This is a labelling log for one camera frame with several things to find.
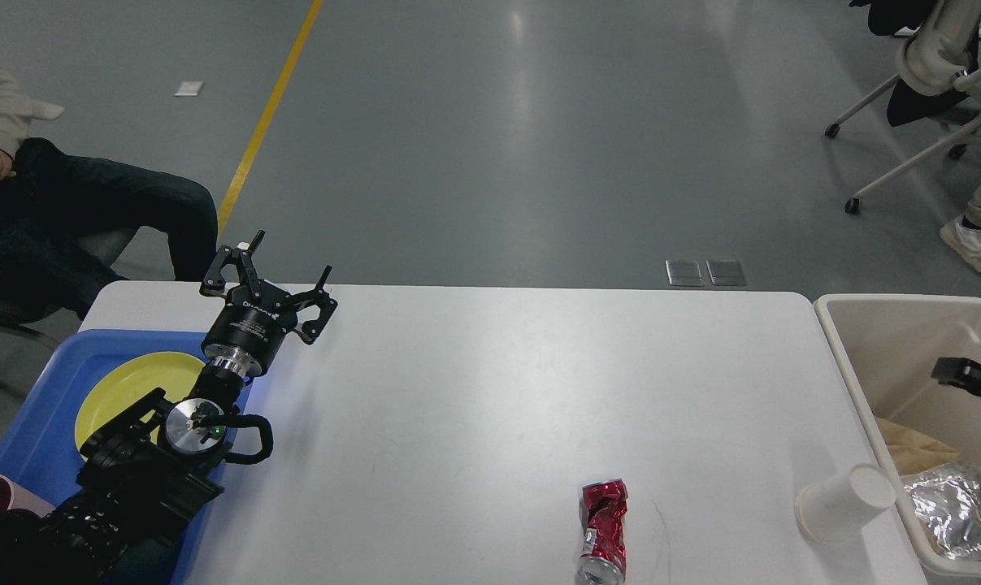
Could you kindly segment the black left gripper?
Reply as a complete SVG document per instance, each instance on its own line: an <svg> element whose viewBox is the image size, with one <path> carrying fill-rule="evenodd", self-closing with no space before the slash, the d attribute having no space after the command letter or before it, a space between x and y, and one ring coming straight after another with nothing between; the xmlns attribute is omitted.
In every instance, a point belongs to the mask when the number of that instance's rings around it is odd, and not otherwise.
<svg viewBox="0 0 981 585"><path fill-rule="evenodd" d="M225 304L202 340L202 353L212 364L220 358L237 363L241 377L265 375L290 332L313 345L337 310L327 290L331 264L304 292L261 283L253 256L264 237L266 231L259 229L250 241L221 245L199 284L202 297L218 297Z"/></svg>

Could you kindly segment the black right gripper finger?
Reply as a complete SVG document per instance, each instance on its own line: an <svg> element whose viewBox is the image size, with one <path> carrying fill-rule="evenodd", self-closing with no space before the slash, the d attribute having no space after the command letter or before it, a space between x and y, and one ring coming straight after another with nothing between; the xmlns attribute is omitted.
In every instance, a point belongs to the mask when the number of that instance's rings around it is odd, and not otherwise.
<svg viewBox="0 0 981 585"><path fill-rule="evenodd" d="M963 357L940 357L931 371L931 377L940 385L966 390L974 397L981 397L981 364Z"/></svg>

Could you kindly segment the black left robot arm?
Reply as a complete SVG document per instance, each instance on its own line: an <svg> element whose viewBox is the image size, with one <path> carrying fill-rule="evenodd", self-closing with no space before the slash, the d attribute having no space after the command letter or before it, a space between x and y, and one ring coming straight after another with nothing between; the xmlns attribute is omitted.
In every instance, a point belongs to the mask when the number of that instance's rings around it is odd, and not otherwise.
<svg viewBox="0 0 981 585"><path fill-rule="evenodd" d="M223 301L201 349L206 363L183 399L155 388L93 431L79 453L78 492L55 511L0 513L0 584L99 584L126 552L148 541L171 547L223 488L209 478L222 463L252 466L274 449L271 423L237 407L265 375L283 341L315 343L337 302L331 266L304 292L259 277L264 232L220 247L199 292Z"/></svg>

